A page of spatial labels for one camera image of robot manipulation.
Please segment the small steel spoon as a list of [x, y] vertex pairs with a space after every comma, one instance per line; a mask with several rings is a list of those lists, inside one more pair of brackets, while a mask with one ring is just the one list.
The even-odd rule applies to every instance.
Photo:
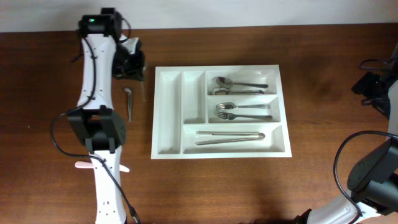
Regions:
[[142, 101], [143, 101], [143, 102], [146, 102], [146, 101], [147, 101], [146, 82], [145, 82], [145, 81], [140, 82], [140, 86], [141, 86], [141, 97], [142, 97]]
[[127, 94], [127, 115], [128, 121], [132, 121], [132, 104], [133, 104], [133, 90], [129, 87], [124, 87], [124, 92]]

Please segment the white plastic knife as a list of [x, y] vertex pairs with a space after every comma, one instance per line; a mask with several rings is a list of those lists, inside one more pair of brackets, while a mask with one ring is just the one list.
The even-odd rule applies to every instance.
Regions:
[[[85, 161], [77, 161], [75, 162], [75, 167], [77, 169], [94, 169], [94, 166], [90, 162], [85, 162]], [[124, 166], [124, 165], [119, 165], [119, 170], [121, 172], [130, 172], [130, 168]]]

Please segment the steel fork nearer tray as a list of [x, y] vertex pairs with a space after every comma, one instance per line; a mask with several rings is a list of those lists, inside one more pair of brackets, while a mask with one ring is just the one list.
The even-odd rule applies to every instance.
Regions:
[[270, 104], [256, 104], [256, 105], [236, 105], [232, 102], [220, 103], [215, 106], [216, 110], [231, 110], [235, 108], [249, 108], [249, 109], [270, 109]]

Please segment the steel fork farther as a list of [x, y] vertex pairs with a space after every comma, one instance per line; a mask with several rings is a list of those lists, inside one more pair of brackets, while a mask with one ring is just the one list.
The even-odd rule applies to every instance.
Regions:
[[273, 118], [273, 116], [271, 115], [243, 115], [243, 114], [233, 114], [227, 112], [217, 112], [216, 115], [217, 117], [225, 120], [234, 120], [236, 118], [271, 120]]

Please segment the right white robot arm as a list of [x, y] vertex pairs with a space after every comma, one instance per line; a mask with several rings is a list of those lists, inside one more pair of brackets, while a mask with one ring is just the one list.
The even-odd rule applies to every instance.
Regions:
[[348, 136], [337, 150], [334, 166], [346, 144], [362, 135], [386, 137], [386, 141], [359, 160], [343, 188], [337, 168], [333, 168], [335, 183], [341, 194], [322, 208], [307, 210], [295, 217], [294, 223], [359, 223], [368, 218], [387, 216], [397, 211], [397, 50], [381, 67], [368, 67], [362, 61], [359, 68], [366, 74], [352, 87], [363, 95], [362, 105], [371, 105], [389, 120], [382, 131], [360, 131]]

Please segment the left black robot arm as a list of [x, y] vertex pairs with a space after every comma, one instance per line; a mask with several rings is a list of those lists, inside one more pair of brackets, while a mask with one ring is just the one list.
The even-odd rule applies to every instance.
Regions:
[[139, 38], [123, 35], [124, 22], [115, 8], [104, 7], [78, 23], [83, 84], [77, 108], [67, 118], [94, 171], [96, 223], [127, 223], [129, 206], [120, 178], [126, 123], [114, 110], [111, 83], [143, 81], [146, 63]]

